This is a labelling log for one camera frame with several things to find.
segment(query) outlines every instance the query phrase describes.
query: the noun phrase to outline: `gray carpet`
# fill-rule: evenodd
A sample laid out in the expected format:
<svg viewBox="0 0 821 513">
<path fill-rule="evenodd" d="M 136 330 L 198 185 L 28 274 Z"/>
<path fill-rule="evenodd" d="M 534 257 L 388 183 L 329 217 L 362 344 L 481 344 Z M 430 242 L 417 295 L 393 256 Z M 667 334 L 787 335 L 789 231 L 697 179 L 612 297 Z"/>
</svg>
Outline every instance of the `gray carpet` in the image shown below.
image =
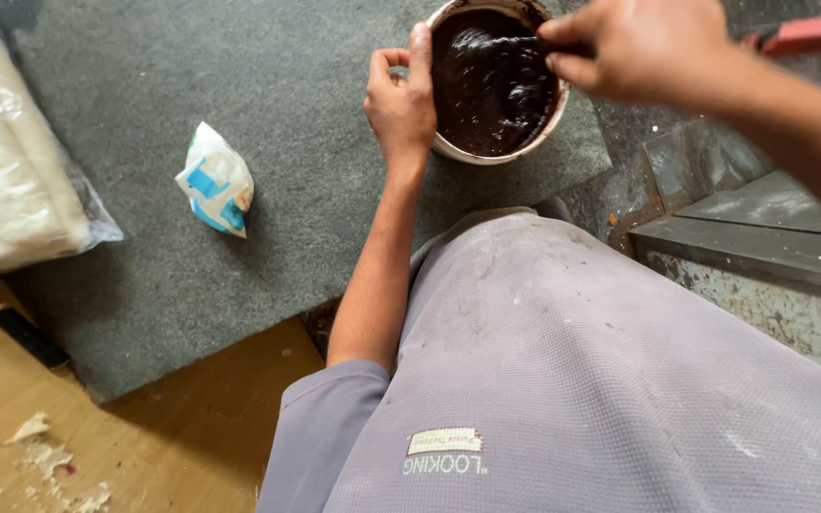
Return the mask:
<svg viewBox="0 0 821 513">
<path fill-rule="evenodd" d="M 369 54 L 440 0 L 0 0 L 0 24 L 73 158 L 126 234 L 7 277 L 108 401 L 344 291 L 384 179 L 363 115 Z M 244 241 L 172 180 L 206 121 L 256 179 Z M 474 210 L 533 204 L 610 168 L 575 95 L 535 153 L 433 156 L 415 246 Z"/>
</svg>

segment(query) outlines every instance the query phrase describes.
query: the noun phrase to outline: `blue and white packet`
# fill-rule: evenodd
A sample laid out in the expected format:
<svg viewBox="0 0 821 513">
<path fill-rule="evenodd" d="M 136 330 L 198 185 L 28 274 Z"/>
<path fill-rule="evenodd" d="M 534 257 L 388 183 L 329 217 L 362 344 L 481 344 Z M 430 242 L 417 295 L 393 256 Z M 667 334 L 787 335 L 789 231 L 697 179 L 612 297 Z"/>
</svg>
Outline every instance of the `blue and white packet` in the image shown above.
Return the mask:
<svg viewBox="0 0 821 513">
<path fill-rule="evenodd" d="M 245 238 L 243 215 L 256 183 L 243 157 L 221 135 L 201 122 L 189 143 L 185 171 L 176 182 L 189 196 L 196 217 L 219 232 Z"/>
</svg>

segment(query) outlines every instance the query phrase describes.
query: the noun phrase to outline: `plastic bag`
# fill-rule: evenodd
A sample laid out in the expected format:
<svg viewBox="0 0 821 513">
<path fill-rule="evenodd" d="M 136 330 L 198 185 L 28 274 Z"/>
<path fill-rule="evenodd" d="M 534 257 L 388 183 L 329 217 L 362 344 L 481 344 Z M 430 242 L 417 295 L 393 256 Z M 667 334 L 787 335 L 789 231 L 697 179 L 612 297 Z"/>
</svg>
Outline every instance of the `plastic bag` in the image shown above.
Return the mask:
<svg viewBox="0 0 821 513">
<path fill-rule="evenodd" d="M 0 39 L 0 272 L 118 240 Z"/>
<path fill-rule="evenodd" d="M 196 217 L 219 232 L 245 238 L 243 214 L 256 183 L 243 157 L 208 123 L 201 122 L 191 137 L 185 170 L 176 182 Z"/>
</svg>

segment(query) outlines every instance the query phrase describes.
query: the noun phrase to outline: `wooden floor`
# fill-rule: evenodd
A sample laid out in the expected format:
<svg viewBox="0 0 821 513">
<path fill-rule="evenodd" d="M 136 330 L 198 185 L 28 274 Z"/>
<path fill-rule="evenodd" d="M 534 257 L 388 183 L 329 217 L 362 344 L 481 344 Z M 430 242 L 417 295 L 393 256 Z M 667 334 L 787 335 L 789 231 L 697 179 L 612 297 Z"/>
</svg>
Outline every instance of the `wooden floor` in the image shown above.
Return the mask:
<svg viewBox="0 0 821 513">
<path fill-rule="evenodd" d="M 106 493 L 113 513 L 250 511 L 281 393 L 323 365 L 294 318 L 99 409 L 0 331 L 0 513 L 76 511 Z M 5 444 L 36 412 L 52 422 L 45 442 L 74 454 L 52 482 Z"/>
</svg>

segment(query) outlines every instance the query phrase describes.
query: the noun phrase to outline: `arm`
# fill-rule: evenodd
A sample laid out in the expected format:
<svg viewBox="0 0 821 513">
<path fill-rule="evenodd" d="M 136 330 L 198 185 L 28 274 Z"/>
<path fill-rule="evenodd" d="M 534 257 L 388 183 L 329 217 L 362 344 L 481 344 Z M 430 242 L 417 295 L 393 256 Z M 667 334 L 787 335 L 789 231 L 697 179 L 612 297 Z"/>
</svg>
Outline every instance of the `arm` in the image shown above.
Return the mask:
<svg viewBox="0 0 821 513">
<path fill-rule="evenodd" d="M 821 87 L 733 44 L 717 0 L 594 0 L 538 33 L 598 50 L 595 60 L 551 54 L 556 75 L 602 97 L 722 119 L 821 200 Z"/>
<path fill-rule="evenodd" d="M 390 369 L 407 308 L 414 210 L 426 170 L 436 111 L 432 103 L 430 29 L 418 23 L 410 51 L 372 54 L 363 108 L 382 146 L 388 173 L 370 236 L 337 310 L 328 366 L 369 360 Z M 410 79 L 389 75 L 405 66 Z"/>
</svg>

